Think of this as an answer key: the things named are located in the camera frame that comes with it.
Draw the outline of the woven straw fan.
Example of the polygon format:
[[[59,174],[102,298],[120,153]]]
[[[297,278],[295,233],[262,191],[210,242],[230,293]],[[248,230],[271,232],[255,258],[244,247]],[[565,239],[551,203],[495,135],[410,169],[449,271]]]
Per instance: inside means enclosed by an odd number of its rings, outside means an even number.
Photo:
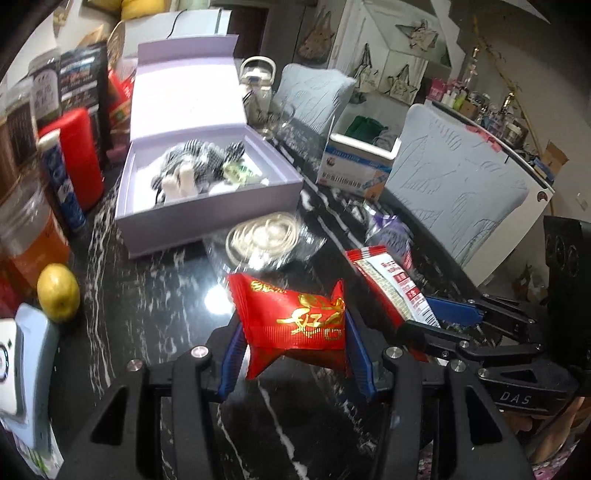
[[[123,55],[124,42],[125,22],[119,21],[109,34],[106,42],[108,66],[112,70],[116,68],[118,61]]]

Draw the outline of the purple white snack bag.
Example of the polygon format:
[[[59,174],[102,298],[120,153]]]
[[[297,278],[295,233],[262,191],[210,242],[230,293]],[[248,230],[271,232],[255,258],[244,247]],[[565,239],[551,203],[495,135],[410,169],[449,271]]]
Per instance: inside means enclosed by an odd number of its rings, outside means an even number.
[[[407,272],[413,272],[413,236],[408,226],[398,215],[381,213],[368,202],[363,204],[363,219],[366,221],[366,246],[385,246],[387,252]]]

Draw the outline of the blue white tube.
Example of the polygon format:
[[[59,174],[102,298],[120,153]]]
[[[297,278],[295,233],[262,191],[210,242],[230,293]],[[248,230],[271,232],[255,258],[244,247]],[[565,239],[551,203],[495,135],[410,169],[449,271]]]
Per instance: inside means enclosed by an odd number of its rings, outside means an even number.
[[[60,130],[43,135],[38,142],[41,162],[45,167],[49,183],[55,193],[61,214],[72,232],[81,230],[86,219],[74,192],[72,180],[67,173],[65,157],[60,143]]]

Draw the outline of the amber plastic jar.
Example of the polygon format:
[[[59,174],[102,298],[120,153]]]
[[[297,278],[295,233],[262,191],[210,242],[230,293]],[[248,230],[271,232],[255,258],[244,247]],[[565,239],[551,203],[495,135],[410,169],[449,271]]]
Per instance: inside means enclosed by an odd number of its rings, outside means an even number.
[[[38,179],[22,179],[1,204],[1,245],[32,289],[46,266],[68,263],[69,243]]]

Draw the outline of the yellow lemon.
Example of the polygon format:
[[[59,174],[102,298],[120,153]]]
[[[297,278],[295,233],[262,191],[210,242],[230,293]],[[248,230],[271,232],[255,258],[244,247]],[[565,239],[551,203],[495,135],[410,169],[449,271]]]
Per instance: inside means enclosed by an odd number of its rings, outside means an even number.
[[[41,309],[51,321],[63,323],[77,313],[81,302],[80,287],[65,265],[47,265],[38,278],[36,290]]]

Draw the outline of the red gold candy pillow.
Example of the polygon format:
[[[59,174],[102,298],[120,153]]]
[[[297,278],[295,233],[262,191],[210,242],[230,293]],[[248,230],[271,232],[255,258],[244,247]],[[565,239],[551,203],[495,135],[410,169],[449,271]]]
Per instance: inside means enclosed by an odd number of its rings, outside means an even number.
[[[335,283],[327,298],[273,286],[235,273],[228,286],[249,345],[253,379],[281,356],[349,376],[346,358],[345,286]]]

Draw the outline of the blue white cardboard box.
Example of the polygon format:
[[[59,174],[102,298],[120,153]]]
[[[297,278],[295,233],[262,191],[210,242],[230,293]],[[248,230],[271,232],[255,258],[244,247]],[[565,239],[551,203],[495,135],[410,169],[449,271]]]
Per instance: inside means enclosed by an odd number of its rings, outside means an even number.
[[[390,149],[339,134],[329,127],[315,183],[355,194],[366,200],[378,200],[391,175],[401,139],[394,135]]]

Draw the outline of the cream rope bag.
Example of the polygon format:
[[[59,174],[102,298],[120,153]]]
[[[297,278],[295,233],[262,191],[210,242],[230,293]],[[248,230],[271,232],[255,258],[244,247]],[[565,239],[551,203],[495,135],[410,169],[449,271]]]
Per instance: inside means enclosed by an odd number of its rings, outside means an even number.
[[[259,273],[307,262],[325,245],[300,216],[274,212],[204,238],[212,265],[223,274]]]

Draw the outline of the red canister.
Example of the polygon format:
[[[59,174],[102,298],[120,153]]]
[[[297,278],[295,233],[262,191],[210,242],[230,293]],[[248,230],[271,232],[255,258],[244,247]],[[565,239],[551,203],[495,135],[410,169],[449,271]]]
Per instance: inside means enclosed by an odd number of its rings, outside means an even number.
[[[90,211],[104,192],[103,176],[95,150],[92,122],[85,108],[76,108],[46,125],[42,137],[59,131],[66,171],[81,209]]]

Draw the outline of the black white gingham scrunchie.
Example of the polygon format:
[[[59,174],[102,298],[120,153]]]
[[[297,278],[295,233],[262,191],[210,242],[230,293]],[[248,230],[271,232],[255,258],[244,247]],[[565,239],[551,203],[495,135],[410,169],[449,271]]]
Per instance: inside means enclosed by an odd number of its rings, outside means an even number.
[[[230,163],[242,162],[245,144],[233,142],[226,147],[198,139],[178,143],[167,149],[156,159],[158,172],[151,179],[150,186],[155,191],[155,204],[163,204],[161,190],[162,178],[172,174],[183,162],[191,163],[198,194],[207,193],[211,185],[224,180],[224,167]]]

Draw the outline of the dark label plastic jar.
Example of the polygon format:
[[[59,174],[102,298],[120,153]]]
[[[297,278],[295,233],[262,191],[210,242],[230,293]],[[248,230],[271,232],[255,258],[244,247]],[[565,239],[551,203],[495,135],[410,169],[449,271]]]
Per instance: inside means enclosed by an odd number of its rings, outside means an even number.
[[[61,51],[51,49],[32,59],[28,74],[32,78],[32,99],[37,130],[57,120],[61,115],[59,73]]]

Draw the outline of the far light blue cushioned chair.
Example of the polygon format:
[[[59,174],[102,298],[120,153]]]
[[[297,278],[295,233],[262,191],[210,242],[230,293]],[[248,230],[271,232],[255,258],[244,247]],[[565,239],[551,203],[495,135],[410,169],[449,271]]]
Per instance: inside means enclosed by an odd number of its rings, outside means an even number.
[[[294,118],[280,138],[318,140],[327,137],[353,95],[356,80],[335,69],[287,64],[276,100],[294,107]]]

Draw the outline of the light blue cushioned chair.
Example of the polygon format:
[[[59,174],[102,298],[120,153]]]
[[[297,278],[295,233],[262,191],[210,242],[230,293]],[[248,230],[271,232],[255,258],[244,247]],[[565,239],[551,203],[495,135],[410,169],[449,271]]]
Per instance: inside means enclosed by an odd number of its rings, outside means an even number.
[[[415,104],[386,188],[464,267],[529,193],[505,159],[485,134]]]
[[[353,95],[356,80],[335,69],[287,64],[276,100],[294,107],[294,118],[280,138],[318,140],[327,137]]]

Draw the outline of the red white snack packet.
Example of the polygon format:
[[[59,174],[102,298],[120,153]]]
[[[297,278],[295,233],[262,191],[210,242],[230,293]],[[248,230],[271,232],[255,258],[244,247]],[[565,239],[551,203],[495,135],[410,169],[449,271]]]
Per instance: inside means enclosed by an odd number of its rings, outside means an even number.
[[[392,343],[407,321],[441,330],[426,296],[384,245],[346,251],[346,258],[369,286],[383,311],[370,326]]]

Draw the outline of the near light blue cushioned chair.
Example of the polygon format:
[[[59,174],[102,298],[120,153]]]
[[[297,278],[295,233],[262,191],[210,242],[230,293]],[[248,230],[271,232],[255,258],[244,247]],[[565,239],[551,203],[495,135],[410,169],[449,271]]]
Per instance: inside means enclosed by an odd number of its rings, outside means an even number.
[[[529,193],[505,159],[485,134],[415,104],[386,188],[464,267]]]

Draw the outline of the black coffee pouch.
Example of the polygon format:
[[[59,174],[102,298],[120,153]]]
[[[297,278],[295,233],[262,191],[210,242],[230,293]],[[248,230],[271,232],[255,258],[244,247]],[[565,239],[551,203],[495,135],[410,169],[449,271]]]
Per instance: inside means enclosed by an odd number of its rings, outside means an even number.
[[[76,108],[87,110],[99,165],[104,167],[107,164],[106,152],[112,146],[108,116],[106,41],[63,53],[58,77],[62,112]]]

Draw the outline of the lavender gift box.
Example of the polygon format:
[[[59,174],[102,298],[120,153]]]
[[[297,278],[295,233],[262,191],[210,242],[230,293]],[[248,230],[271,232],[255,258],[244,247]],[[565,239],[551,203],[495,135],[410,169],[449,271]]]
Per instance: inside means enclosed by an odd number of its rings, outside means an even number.
[[[115,221],[132,258],[297,208],[304,180],[246,123],[235,35],[143,43]]]

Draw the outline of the clear glass mug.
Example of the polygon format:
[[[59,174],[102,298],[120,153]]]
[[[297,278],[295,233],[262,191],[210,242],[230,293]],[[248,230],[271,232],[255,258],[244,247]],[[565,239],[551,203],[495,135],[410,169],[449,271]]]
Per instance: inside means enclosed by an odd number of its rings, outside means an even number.
[[[276,100],[270,103],[270,109],[263,118],[263,123],[256,128],[259,135],[270,140],[280,135],[296,114],[296,108],[285,100]]]

